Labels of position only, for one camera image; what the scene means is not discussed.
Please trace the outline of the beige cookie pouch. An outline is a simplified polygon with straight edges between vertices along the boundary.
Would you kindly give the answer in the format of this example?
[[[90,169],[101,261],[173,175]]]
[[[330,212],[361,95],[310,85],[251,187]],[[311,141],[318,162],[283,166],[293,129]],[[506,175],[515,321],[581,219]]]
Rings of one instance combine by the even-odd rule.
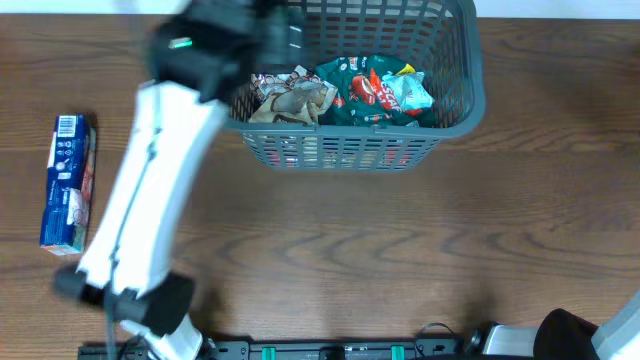
[[[291,74],[252,74],[250,88],[261,103],[269,97],[288,92],[292,80]]]

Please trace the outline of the beige Pantree pouch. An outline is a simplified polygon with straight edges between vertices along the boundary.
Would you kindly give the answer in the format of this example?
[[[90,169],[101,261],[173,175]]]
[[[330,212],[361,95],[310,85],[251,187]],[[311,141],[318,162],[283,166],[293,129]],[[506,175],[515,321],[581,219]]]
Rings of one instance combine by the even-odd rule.
[[[300,65],[290,74],[290,90],[260,102],[249,123],[312,125],[329,110],[338,92],[334,85]]]

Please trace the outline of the green Nescafe coffee bag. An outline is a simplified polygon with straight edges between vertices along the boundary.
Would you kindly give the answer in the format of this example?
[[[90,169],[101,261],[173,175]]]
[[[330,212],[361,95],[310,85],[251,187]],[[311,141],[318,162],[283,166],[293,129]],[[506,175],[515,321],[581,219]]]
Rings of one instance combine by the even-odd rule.
[[[314,73],[334,85],[338,92],[322,125],[357,127],[429,127],[436,121],[433,105],[415,113],[403,112],[384,75],[421,72],[391,56],[339,57],[318,65]]]

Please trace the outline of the orange spaghetti packet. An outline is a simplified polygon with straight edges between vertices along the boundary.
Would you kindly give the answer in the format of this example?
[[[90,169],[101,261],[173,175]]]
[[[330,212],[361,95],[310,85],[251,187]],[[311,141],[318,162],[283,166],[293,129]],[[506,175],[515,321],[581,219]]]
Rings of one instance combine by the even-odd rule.
[[[258,161],[273,168],[404,171],[419,164],[436,140],[323,136],[245,136]]]

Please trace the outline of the small light teal sachet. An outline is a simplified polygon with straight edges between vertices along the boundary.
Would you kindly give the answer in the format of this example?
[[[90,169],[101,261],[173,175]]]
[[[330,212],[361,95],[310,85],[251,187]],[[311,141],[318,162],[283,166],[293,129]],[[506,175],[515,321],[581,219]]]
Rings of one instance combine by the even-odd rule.
[[[406,113],[429,109],[434,98],[423,86],[425,74],[423,72],[406,73],[401,75],[384,75],[383,83],[394,93],[400,108]]]

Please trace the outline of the blue carton box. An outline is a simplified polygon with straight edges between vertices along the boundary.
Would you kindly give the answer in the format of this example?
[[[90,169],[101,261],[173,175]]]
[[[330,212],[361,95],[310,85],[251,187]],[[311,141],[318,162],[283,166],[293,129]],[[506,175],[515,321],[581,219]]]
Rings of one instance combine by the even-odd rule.
[[[93,194],[97,134],[85,114],[56,118],[47,163],[40,247],[57,256],[84,250]]]

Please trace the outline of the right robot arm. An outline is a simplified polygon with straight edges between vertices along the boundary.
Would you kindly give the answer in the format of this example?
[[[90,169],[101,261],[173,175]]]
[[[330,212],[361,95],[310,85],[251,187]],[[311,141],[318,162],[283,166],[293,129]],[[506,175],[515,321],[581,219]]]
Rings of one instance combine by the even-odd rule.
[[[494,323],[475,331],[464,353],[475,359],[639,360],[639,296],[601,326],[561,308],[537,327]]]

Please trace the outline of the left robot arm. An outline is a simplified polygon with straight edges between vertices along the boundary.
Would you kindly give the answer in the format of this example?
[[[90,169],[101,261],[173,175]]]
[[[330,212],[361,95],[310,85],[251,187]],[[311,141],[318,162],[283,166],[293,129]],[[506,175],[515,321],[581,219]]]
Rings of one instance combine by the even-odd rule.
[[[189,316],[194,283],[171,269],[176,228],[234,96],[259,66],[296,62],[302,43],[302,15],[283,0],[192,1],[150,35],[107,207],[79,263],[54,277],[59,294],[104,311],[108,358],[122,354],[116,327],[154,359],[211,356]]]

